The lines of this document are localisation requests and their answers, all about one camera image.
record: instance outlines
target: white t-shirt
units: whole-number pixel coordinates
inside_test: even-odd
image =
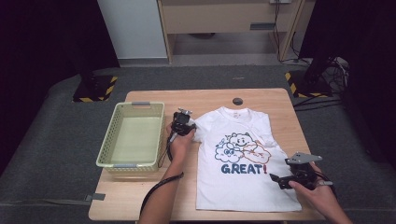
[[[196,209],[246,212],[300,211],[294,189],[269,174],[291,175],[286,153],[267,114],[221,107],[195,121],[198,151]]]

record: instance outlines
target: yellow and black hazard tape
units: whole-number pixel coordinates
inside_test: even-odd
[[[103,95],[92,96],[92,95],[87,94],[86,96],[79,96],[79,97],[76,97],[76,95],[75,95],[73,98],[73,101],[74,102],[106,101],[110,97],[111,92],[113,92],[116,81],[117,81],[117,77],[111,78],[110,82],[108,83],[106,92],[104,92]]]
[[[332,97],[332,94],[330,92],[300,92],[297,85],[291,78],[291,74],[286,73],[285,77],[289,83],[291,93],[294,97]]]

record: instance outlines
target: t-shirt sleeve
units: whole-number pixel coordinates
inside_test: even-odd
[[[277,142],[271,132],[271,122],[267,114],[259,113],[258,122],[255,122],[252,130],[262,139],[265,147],[275,147]]]
[[[194,138],[195,142],[202,142],[205,136],[211,131],[214,121],[219,114],[215,111],[203,114],[201,117],[195,120],[197,129],[195,130]]]

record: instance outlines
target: green plastic basket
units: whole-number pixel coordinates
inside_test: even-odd
[[[118,103],[96,165],[110,173],[157,171],[163,127],[163,102]]]

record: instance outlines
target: cartoon cloud character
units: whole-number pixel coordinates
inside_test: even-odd
[[[231,143],[224,142],[224,139],[216,145],[216,160],[238,162],[241,157],[243,157],[241,150]]]
[[[263,165],[266,172],[266,163],[270,160],[271,153],[262,146],[260,141],[254,141],[249,133],[233,133],[229,139],[235,147],[241,148],[244,157],[252,162]]]

